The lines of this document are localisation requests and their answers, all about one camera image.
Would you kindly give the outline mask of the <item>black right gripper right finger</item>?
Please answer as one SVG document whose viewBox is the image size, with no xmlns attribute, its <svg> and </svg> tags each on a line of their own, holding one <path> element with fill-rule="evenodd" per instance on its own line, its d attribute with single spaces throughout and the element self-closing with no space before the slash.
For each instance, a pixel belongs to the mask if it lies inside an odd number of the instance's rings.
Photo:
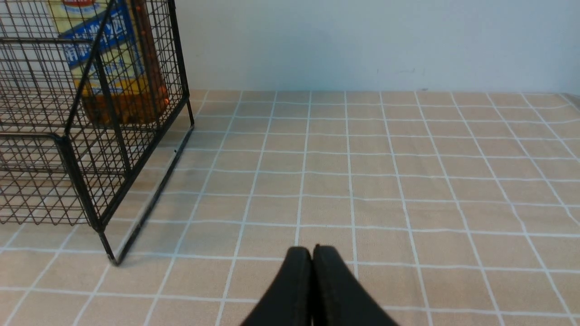
<svg viewBox="0 0 580 326">
<path fill-rule="evenodd" d="M 333 246 L 313 252 L 314 326 L 397 326 L 357 281 Z"/>
</svg>

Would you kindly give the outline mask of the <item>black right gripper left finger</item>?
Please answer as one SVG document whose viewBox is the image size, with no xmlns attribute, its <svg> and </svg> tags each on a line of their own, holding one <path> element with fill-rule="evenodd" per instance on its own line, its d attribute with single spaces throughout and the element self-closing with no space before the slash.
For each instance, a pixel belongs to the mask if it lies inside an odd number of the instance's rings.
<svg viewBox="0 0 580 326">
<path fill-rule="evenodd" d="M 274 280 L 243 326 L 310 326 L 312 259 L 308 249 L 290 247 Z"/>
</svg>

